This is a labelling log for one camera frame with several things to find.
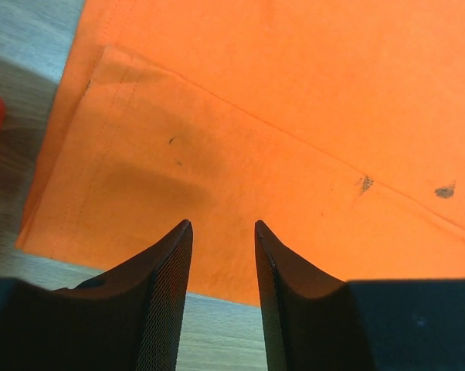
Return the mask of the orange t shirt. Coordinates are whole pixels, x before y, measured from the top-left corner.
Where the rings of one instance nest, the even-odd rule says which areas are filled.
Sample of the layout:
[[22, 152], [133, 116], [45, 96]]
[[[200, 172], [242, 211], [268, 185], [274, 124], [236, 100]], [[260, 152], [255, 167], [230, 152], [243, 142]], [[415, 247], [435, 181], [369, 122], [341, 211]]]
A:
[[465, 277], [465, 1], [88, 1], [16, 245], [109, 269], [181, 220], [258, 303], [253, 227], [342, 280]]

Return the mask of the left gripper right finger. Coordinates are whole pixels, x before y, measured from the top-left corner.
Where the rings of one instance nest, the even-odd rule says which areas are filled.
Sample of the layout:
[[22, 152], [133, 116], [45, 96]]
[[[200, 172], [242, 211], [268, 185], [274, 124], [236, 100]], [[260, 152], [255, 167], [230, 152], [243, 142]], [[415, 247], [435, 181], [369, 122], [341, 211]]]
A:
[[347, 283], [285, 246], [261, 220], [254, 228], [269, 370], [373, 370]]

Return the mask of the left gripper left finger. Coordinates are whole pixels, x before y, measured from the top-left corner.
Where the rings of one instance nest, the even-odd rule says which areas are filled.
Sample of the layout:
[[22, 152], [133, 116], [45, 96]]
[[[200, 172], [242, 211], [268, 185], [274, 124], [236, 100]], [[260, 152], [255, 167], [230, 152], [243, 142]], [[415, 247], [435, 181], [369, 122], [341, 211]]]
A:
[[74, 288], [0, 277], [0, 370], [175, 369], [192, 241], [183, 220]]

